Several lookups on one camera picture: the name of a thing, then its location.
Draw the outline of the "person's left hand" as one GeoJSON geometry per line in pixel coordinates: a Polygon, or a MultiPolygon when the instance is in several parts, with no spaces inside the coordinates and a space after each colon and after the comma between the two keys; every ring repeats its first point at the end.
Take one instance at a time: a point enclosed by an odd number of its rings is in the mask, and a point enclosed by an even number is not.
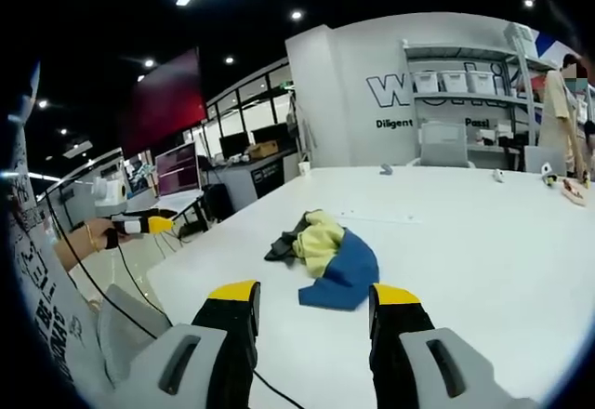
{"type": "Polygon", "coordinates": [[[69,235],[76,255],[83,259],[93,253],[114,249],[122,237],[108,218],[93,218],[69,235]]]}

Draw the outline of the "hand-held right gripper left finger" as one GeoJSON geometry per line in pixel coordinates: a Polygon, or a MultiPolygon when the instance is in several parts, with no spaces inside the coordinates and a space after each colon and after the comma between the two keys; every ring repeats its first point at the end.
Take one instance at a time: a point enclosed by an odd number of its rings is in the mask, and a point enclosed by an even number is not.
{"type": "Polygon", "coordinates": [[[167,329],[132,360],[112,408],[246,408],[258,362],[259,282],[211,292],[191,324],[167,329]]]}

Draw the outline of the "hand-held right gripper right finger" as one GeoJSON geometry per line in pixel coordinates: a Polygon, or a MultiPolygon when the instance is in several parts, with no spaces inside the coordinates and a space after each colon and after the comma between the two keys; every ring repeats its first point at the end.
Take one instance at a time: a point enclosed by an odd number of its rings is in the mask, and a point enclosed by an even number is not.
{"type": "Polygon", "coordinates": [[[369,288],[369,366],[379,408],[537,408],[495,380],[493,365],[449,328],[436,328],[418,297],[369,288]]]}

